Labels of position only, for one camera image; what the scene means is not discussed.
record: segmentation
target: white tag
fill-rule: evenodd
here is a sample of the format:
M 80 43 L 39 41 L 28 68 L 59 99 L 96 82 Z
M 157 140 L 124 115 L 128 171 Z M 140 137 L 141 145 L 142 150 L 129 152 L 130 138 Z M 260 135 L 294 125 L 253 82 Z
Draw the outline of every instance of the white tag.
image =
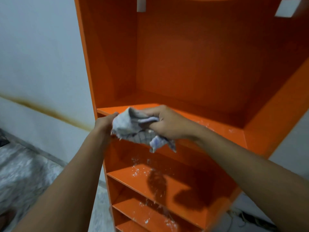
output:
M 281 0 L 275 14 L 276 17 L 291 18 L 301 0 Z
M 137 12 L 146 12 L 146 0 L 137 0 Z

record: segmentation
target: water stain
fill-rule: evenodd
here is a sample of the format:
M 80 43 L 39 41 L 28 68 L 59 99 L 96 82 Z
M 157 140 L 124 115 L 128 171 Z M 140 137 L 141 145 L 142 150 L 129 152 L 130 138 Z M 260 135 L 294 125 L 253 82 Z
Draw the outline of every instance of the water stain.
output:
M 67 124 L 73 125 L 77 128 L 80 128 L 80 129 L 83 129 L 83 130 L 86 130 L 86 131 L 91 131 L 93 129 L 93 127 L 90 127 L 89 125 L 83 124 L 83 123 L 81 123 L 81 122 L 79 122 L 75 119 L 72 119 L 71 117 L 67 117 L 63 114 L 60 114 L 57 111 L 54 111 L 50 108 L 46 108 L 44 106 L 35 104 L 31 101 L 27 101 L 27 100 L 22 99 L 22 98 L 11 97 L 11 96 L 4 95 L 4 94 L 1 94 L 1 93 L 0 93 L 0 97 L 4 98 L 6 100 L 9 100 L 11 102 L 17 103 L 19 105 L 22 105 L 24 107 L 30 108 L 34 111 L 40 112 L 40 113 L 48 115 L 50 117 L 53 117 L 57 120 L 63 121 Z

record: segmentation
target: cloth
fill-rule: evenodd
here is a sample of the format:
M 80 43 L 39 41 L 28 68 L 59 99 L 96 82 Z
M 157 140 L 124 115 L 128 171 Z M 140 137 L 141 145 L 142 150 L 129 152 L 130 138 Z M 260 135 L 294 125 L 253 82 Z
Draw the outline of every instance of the cloth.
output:
M 128 107 L 113 120 L 112 134 L 115 134 L 120 140 L 125 139 L 134 143 L 147 144 L 151 147 L 150 152 L 152 153 L 165 144 L 168 144 L 176 152 L 174 140 L 168 140 L 156 134 L 153 130 L 143 129 L 140 126 L 143 123 L 156 121 L 159 121 L 158 117 L 149 117 L 133 107 Z

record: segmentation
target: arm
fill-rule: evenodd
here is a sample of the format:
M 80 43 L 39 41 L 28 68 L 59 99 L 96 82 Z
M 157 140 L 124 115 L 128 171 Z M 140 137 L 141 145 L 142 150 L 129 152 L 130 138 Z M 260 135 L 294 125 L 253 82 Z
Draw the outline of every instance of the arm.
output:
M 146 109 L 160 117 L 150 124 L 171 139 L 195 141 L 264 211 L 281 231 L 309 231 L 309 182 L 297 174 L 242 148 L 190 121 L 166 106 Z
M 98 180 L 117 114 L 98 118 L 79 151 L 14 232 L 87 231 Z

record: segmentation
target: hand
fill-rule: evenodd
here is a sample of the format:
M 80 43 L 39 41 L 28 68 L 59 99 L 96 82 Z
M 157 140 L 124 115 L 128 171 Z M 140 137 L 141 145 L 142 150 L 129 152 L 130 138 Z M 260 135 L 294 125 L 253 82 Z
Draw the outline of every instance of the hand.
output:
M 159 117 L 160 121 L 148 124 L 148 128 L 168 139 L 194 137 L 194 127 L 197 123 L 183 117 L 165 105 L 144 109 L 148 116 Z
M 111 133 L 112 130 L 112 122 L 113 119 L 118 116 L 118 112 L 115 112 L 112 115 L 109 116 L 105 116 L 102 118 L 97 118 L 97 120 L 95 121 L 95 127 L 94 127 L 94 131 L 97 130 L 100 133 Z

